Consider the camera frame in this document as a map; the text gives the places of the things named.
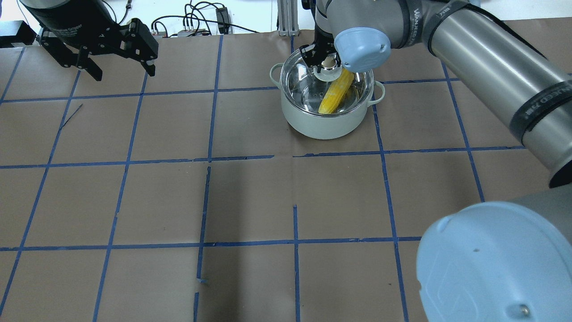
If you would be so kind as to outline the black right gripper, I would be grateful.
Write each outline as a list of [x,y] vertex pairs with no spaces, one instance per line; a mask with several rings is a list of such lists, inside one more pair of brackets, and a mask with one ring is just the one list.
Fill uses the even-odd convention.
[[329,55],[337,53],[334,44],[333,34],[325,31],[315,22],[314,41],[299,47],[299,53],[308,68],[313,69],[315,73],[323,70],[323,61]]

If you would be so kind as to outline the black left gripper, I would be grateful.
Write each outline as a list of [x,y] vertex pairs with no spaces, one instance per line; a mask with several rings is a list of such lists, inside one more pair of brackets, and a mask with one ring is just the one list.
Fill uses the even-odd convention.
[[103,72],[90,56],[115,54],[139,61],[149,76],[156,75],[159,43],[141,20],[116,22],[102,0],[23,0],[21,4],[40,24],[38,43],[62,67],[76,67],[101,81]]

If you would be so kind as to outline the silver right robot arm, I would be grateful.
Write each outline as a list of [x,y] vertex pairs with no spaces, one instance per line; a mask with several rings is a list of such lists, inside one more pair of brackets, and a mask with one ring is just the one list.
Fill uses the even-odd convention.
[[303,0],[323,80],[425,45],[550,170],[549,190],[474,204],[431,224],[417,249],[431,322],[571,320],[571,79],[478,0]]

